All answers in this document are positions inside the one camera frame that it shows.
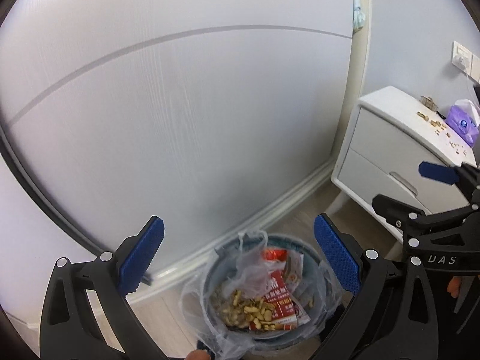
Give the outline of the white bedside table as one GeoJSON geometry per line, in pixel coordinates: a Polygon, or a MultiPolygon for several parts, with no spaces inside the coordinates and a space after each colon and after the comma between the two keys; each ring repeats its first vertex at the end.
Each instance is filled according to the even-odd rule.
{"type": "Polygon", "coordinates": [[[374,213],[372,200],[377,194],[428,214],[465,206],[456,186],[420,175],[423,161],[446,166],[477,163],[473,149],[435,112],[388,86],[360,97],[354,105],[331,180],[369,214],[374,213]],[[418,111],[430,120],[417,116],[418,111]],[[431,119],[444,128],[432,126],[431,119]]]}

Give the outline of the peanut shell far right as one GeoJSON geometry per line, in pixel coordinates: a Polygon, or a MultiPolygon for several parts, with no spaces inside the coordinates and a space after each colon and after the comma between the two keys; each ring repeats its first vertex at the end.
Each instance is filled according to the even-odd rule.
{"type": "Polygon", "coordinates": [[[421,117],[422,119],[424,119],[426,122],[428,122],[428,121],[430,120],[430,118],[429,118],[428,115],[426,115],[426,114],[424,114],[424,113],[422,113],[422,112],[420,112],[420,111],[418,111],[418,112],[416,113],[416,115],[419,116],[419,117],[421,117]]]}

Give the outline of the purple tissue pack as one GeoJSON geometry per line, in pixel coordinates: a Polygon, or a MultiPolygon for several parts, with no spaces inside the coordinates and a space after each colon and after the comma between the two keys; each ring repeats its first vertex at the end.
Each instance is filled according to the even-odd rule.
{"type": "Polygon", "coordinates": [[[448,111],[446,123],[468,146],[475,146],[479,138],[479,107],[475,103],[457,100],[448,111]]]}

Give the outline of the white wall socket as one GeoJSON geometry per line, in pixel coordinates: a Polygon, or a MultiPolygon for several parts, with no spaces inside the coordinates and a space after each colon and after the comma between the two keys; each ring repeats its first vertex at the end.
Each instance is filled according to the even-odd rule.
{"type": "Polygon", "coordinates": [[[467,77],[479,83],[480,58],[457,41],[452,43],[451,63],[467,77]]]}

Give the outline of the peanut shell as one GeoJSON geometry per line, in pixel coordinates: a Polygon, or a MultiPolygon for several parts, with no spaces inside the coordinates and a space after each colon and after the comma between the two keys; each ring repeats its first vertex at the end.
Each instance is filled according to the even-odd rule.
{"type": "Polygon", "coordinates": [[[434,127],[444,128],[443,123],[437,120],[431,119],[430,124],[434,127]]]}
{"type": "Polygon", "coordinates": [[[418,111],[418,112],[416,113],[416,115],[419,116],[419,117],[421,117],[422,119],[424,119],[426,122],[428,122],[428,121],[430,120],[430,118],[429,118],[428,115],[426,115],[426,114],[424,114],[424,113],[422,113],[422,112],[420,112],[420,111],[418,111]]]}

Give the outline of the pile of peanut shells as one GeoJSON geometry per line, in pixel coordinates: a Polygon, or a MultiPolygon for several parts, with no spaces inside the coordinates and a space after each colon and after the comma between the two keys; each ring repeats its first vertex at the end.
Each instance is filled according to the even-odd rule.
{"type": "Polygon", "coordinates": [[[298,328],[295,314],[281,317],[274,303],[263,297],[245,298],[240,290],[234,290],[228,297],[215,292],[211,303],[224,326],[233,331],[264,334],[298,328]]]}

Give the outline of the peanut shell centre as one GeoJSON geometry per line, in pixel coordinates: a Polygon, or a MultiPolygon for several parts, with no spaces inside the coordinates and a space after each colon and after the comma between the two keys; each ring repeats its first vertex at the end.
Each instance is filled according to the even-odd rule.
{"type": "Polygon", "coordinates": [[[431,119],[430,124],[434,127],[444,128],[443,123],[437,120],[431,119]]]}

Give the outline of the red snack wrapper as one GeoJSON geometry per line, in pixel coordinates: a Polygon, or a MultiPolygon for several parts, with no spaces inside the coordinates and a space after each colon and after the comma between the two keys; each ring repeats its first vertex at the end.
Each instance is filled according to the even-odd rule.
{"type": "Polygon", "coordinates": [[[262,258],[268,265],[270,281],[267,292],[261,297],[274,303],[281,317],[295,314],[298,327],[307,324],[311,319],[294,297],[303,279],[304,256],[294,250],[267,248],[262,258]]]}

